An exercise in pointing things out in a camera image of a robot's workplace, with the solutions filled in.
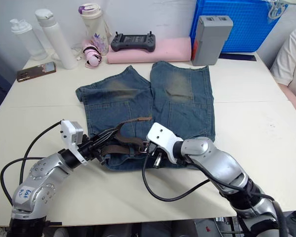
pink mat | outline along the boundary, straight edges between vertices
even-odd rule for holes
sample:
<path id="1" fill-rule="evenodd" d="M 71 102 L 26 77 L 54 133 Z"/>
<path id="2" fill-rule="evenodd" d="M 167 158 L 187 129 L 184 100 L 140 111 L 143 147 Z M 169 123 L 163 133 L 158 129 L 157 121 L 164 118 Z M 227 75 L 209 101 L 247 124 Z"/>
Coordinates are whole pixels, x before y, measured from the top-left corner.
<path id="1" fill-rule="evenodd" d="M 148 52 L 145 49 L 121 49 L 114 52 L 110 47 L 107 57 L 108 63 L 189 61 L 191 60 L 191 40 L 189 37 L 159 40 L 156 41 L 154 52 Z"/>

smartphone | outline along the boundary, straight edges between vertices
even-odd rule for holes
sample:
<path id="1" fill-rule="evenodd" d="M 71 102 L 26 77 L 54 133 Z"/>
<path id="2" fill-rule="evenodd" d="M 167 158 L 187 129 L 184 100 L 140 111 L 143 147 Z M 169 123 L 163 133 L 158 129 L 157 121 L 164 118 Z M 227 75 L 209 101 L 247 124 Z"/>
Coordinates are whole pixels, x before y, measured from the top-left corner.
<path id="1" fill-rule="evenodd" d="M 18 82 L 37 78 L 46 74 L 55 73 L 56 65 L 54 62 L 44 63 L 35 67 L 26 68 L 17 72 L 16 79 Z"/>

white bottle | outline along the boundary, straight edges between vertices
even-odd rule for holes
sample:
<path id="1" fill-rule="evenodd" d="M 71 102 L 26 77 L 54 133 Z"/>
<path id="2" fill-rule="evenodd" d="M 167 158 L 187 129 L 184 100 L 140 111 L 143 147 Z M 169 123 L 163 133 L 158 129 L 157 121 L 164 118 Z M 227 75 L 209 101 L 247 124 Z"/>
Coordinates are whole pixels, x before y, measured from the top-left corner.
<path id="1" fill-rule="evenodd" d="M 45 35 L 54 47 L 64 68 L 73 69 L 78 65 L 68 42 L 66 41 L 59 24 L 56 22 L 53 13 L 48 9 L 35 11 L 35 16 L 42 27 Z"/>
<path id="2" fill-rule="evenodd" d="M 10 22 L 12 23 L 11 31 L 21 40 L 34 60 L 42 60 L 48 56 L 30 23 L 17 19 L 12 19 Z"/>
<path id="3" fill-rule="evenodd" d="M 78 12 L 87 27 L 89 40 L 101 55 L 106 55 L 109 51 L 109 43 L 100 6 L 96 3 L 86 3 L 79 7 Z"/>

gray battery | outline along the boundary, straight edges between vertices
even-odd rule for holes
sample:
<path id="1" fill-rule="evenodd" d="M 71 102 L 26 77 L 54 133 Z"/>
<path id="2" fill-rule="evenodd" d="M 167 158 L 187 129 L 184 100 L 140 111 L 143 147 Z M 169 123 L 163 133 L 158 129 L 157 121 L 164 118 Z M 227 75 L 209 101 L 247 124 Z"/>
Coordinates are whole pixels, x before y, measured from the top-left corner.
<path id="1" fill-rule="evenodd" d="M 233 22 L 229 16 L 200 16 L 193 45 L 192 64 L 215 64 L 232 26 Z"/>

game controller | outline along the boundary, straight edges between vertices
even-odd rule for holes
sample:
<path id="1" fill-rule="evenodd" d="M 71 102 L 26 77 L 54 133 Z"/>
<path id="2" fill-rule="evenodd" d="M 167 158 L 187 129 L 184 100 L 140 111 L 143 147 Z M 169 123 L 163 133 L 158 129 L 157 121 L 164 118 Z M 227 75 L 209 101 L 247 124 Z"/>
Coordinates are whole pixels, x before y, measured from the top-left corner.
<path id="1" fill-rule="evenodd" d="M 111 48 L 115 52 L 123 48 L 142 48 L 153 52 L 156 48 L 156 38 L 151 31 L 147 35 L 123 35 L 116 32 Z"/>

